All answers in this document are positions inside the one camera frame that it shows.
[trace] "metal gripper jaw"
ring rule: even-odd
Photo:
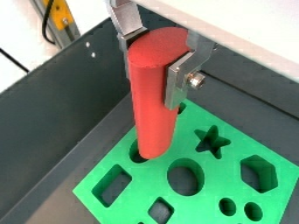
[[[127,49],[148,30],[143,27],[136,3],[129,0],[105,0],[107,10],[116,27],[120,50],[124,52],[125,77]],[[198,32],[188,30],[190,52],[167,69],[164,106],[175,109],[187,97],[188,88],[199,89],[204,82],[202,64],[210,59],[215,42]]]

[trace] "green foam board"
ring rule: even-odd
[[[171,186],[175,167],[188,168],[196,178],[192,193]],[[258,185],[242,169],[256,175]],[[298,178],[296,165],[186,100],[170,150],[152,160],[137,158],[132,128],[73,193],[103,224],[159,223],[151,215],[158,202],[170,210],[168,224],[276,224]],[[121,193],[107,201],[111,186]]]

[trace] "square hole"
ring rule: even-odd
[[[148,210],[148,214],[158,224],[166,224],[174,215],[174,208],[164,199],[158,198]]]
[[[112,205],[131,181],[132,177],[121,166],[116,164],[92,189],[92,194],[104,207],[109,207]]]

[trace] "metal bolt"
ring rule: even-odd
[[[68,19],[67,19],[65,17],[63,18],[61,22],[63,22],[65,25],[69,24],[69,21],[68,21]]]
[[[198,90],[204,84],[204,78],[206,77],[200,72],[190,73],[187,75],[187,85]]]

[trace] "small round hole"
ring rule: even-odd
[[[222,199],[219,202],[219,210],[227,216],[232,216],[236,213],[236,204],[232,199]]]
[[[147,161],[147,159],[143,158],[139,154],[137,141],[136,140],[133,141],[133,143],[131,145],[131,148],[129,148],[129,158],[137,164],[141,164],[143,162]]]
[[[244,211],[246,211],[247,217],[252,221],[260,221],[262,220],[263,211],[262,211],[260,206],[256,203],[254,203],[254,202],[247,203],[246,207],[244,207]]]
[[[199,164],[188,158],[178,159],[167,172],[171,188],[183,196],[195,195],[203,188],[204,174]]]

